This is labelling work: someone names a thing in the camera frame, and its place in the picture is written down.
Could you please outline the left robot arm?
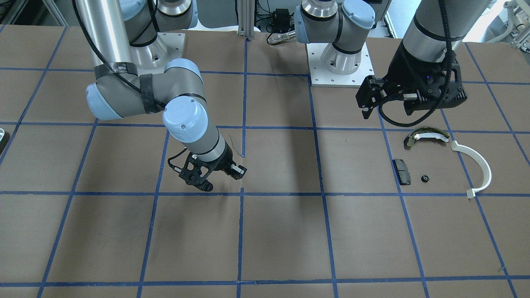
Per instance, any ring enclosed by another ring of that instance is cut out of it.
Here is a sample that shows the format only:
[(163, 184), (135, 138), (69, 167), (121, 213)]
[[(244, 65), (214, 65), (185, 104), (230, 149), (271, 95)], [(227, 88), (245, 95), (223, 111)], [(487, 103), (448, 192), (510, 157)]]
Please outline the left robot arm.
[[(466, 101), (455, 50), (488, 6), (486, 0), (422, 0), (399, 44), (386, 76), (368, 75), (356, 93), (368, 119), (373, 109), (399, 127), (414, 126), (436, 109)], [(294, 13), (298, 42), (325, 43), (320, 59), (338, 75), (358, 69), (373, 8), (363, 0), (303, 0)]]

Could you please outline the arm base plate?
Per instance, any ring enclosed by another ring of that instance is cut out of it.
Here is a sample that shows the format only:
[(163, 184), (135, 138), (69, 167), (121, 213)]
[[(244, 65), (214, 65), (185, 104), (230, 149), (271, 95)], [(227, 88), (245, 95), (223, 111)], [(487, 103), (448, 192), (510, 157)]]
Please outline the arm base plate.
[(330, 43), (309, 43), (306, 49), (313, 87), (360, 87), (365, 77), (375, 75), (366, 43), (354, 54)]
[(130, 46), (138, 75), (163, 73), (172, 60), (182, 58), (186, 34), (158, 33), (157, 39), (144, 47)]

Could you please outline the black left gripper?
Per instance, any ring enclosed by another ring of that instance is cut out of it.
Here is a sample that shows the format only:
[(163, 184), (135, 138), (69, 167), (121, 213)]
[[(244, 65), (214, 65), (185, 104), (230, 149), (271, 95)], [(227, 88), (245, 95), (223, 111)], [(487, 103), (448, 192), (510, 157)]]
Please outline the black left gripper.
[(365, 120), (373, 108), (388, 101), (403, 101), (407, 115), (431, 109), (444, 89), (446, 62), (423, 62), (412, 56), (400, 43), (388, 73), (382, 79), (365, 77), (356, 94)]

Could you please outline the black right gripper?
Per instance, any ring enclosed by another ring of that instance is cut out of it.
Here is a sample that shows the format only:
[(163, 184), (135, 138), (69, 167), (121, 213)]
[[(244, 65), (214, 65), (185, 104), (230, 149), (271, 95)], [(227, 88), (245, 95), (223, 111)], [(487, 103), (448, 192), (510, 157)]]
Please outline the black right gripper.
[(219, 158), (213, 161), (201, 161), (194, 154), (189, 153), (187, 160), (180, 169), (178, 176), (182, 178), (187, 185), (193, 185), (200, 191), (210, 192), (213, 190), (213, 184), (207, 180), (207, 177), (214, 171), (223, 171), (235, 180), (242, 179), (247, 168), (236, 165), (233, 161), (233, 153), (230, 147), (226, 147)]

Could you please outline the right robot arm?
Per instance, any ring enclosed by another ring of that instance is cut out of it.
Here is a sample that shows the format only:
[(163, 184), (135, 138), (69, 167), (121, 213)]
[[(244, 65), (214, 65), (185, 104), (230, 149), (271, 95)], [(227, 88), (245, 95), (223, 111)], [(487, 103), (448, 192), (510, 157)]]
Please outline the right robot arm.
[(229, 144), (208, 113), (197, 65), (176, 57), (175, 30), (197, 25), (195, 0), (74, 0), (72, 7), (93, 51), (95, 82), (87, 103), (100, 120), (162, 113), (170, 135), (189, 154), (182, 167), (167, 163), (186, 184), (212, 191), (208, 176), (223, 171), (235, 180)]

